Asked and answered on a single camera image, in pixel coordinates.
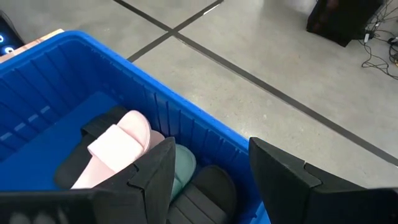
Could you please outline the black rubber slide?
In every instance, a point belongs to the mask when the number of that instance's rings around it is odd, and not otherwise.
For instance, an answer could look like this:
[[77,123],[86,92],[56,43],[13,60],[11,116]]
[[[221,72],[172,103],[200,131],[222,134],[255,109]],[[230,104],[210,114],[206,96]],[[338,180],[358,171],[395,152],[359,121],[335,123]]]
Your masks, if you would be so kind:
[[80,128],[80,142],[55,172],[54,181],[57,187],[70,189],[73,186],[92,158],[87,147],[126,113],[125,107],[114,106],[109,111],[95,116]]
[[231,177],[218,166],[206,166],[172,202],[166,224],[231,224],[236,206]]

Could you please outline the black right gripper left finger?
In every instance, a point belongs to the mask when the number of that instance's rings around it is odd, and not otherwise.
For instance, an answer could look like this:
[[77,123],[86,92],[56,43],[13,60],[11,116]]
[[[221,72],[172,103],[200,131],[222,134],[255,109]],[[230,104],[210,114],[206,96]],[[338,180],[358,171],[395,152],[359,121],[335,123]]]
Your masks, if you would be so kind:
[[96,186],[96,224],[165,224],[175,175],[175,138],[168,137]]

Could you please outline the black floor cabinet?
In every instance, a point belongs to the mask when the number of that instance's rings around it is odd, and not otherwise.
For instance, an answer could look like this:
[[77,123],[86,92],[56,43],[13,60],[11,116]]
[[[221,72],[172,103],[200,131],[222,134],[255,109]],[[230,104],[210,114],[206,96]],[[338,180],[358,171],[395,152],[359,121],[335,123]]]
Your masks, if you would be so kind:
[[342,47],[370,32],[368,23],[385,0],[317,0],[307,19],[307,32],[320,35]]

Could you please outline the green rubber slide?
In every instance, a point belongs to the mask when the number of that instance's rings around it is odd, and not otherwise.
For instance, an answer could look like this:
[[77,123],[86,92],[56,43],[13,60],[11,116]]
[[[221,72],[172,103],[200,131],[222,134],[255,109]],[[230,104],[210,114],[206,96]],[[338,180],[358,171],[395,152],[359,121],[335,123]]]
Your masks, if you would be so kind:
[[172,186],[172,193],[170,200],[174,198],[183,190],[189,183],[197,166],[197,161],[191,150],[187,147],[176,144],[175,145],[175,174]]

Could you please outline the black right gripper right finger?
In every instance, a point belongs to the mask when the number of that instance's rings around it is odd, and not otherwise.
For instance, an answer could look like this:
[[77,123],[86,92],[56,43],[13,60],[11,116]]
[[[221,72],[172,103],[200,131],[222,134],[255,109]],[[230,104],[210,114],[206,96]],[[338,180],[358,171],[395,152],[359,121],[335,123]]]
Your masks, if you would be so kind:
[[250,138],[253,177],[271,224],[369,224],[360,186],[262,139]]

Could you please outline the computer tower with blue lights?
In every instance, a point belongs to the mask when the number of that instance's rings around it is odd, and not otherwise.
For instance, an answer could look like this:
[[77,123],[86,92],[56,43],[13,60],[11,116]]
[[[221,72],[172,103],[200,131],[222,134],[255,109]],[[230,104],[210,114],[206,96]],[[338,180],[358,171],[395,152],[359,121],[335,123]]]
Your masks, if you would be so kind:
[[16,31],[13,23],[6,13],[0,10],[0,56],[9,54],[23,45],[25,45],[25,42]]

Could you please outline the blue plastic bin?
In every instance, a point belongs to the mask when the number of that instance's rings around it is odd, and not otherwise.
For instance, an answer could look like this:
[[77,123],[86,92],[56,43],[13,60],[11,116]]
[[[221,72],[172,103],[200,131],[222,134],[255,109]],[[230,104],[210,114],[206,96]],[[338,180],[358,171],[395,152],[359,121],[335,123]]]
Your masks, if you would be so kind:
[[0,191],[53,190],[56,168],[95,116],[121,105],[189,148],[198,168],[234,180],[235,224],[271,224],[251,174],[248,140],[80,31],[0,63]]

